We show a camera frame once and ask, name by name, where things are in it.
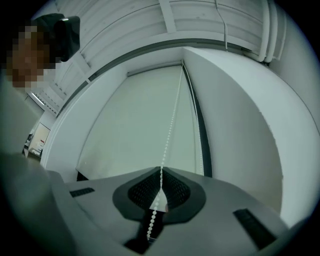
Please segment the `pale interior door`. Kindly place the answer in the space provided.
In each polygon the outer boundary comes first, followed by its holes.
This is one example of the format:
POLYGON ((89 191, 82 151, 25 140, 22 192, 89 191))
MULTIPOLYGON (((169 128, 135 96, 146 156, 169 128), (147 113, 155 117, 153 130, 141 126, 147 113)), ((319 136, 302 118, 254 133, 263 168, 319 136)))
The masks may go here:
POLYGON ((42 152, 45 147, 45 143, 50 133, 50 129, 43 125, 41 122, 38 124, 32 140, 30 141, 29 145, 29 152, 38 156, 42 157, 42 152))

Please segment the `white ceiling conduit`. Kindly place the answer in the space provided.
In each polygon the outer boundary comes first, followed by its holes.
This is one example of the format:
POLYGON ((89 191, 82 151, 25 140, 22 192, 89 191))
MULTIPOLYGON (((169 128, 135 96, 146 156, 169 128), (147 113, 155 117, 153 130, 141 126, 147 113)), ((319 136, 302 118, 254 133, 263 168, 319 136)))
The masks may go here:
POLYGON ((216 8, 216 11, 223 23, 223 29, 224 29, 224 33, 223 33, 223 41, 224 41, 224 48, 225 48, 225 51, 227 52, 228 51, 228 26, 227 26, 227 23, 225 22, 221 12, 220 12, 220 9, 219 9, 219 3, 218 3, 218 0, 214 0, 214 3, 215 3, 215 8, 216 8))

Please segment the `white ceiling pipes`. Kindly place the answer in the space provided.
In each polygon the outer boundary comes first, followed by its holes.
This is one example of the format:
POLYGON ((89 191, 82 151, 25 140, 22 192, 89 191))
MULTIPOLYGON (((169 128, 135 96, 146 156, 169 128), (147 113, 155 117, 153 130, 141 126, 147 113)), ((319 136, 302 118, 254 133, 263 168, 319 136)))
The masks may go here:
POLYGON ((257 61, 279 61, 287 36, 287 15, 275 0, 261 0, 261 7, 262 37, 257 61))

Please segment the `white roller window blind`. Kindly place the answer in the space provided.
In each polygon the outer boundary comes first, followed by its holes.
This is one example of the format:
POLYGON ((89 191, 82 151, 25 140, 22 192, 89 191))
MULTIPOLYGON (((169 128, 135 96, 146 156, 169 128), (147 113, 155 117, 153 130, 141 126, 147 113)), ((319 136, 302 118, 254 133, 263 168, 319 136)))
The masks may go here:
POLYGON ((200 144, 180 65, 128 77, 107 101, 84 143, 77 170, 102 179, 146 168, 200 174, 200 144))

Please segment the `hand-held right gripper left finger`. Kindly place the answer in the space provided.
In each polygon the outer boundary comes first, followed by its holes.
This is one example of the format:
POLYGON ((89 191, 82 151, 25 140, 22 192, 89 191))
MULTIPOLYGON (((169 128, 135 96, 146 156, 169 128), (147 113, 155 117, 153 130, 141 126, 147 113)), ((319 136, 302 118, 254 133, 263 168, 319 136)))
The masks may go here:
POLYGON ((64 244, 58 256, 162 256, 161 240, 143 254, 125 243, 137 237, 140 222, 123 217, 113 202, 115 190, 141 175, 147 168, 109 178, 65 183, 51 172, 51 189, 59 217, 64 221, 64 244))

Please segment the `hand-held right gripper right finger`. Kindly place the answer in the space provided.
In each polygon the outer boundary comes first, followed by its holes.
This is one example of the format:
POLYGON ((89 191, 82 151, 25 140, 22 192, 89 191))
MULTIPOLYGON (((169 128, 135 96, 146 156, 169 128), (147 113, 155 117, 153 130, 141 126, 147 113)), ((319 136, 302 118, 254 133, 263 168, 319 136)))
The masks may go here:
POLYGON ((234 212, 249 210, 276 238, 287 225, 271 207, 239 187, 215 178, 174 169, 202 186, 206 202, 190 221, 166 225, 149 248, 149 256, 252 256, 258 248, 234 212))

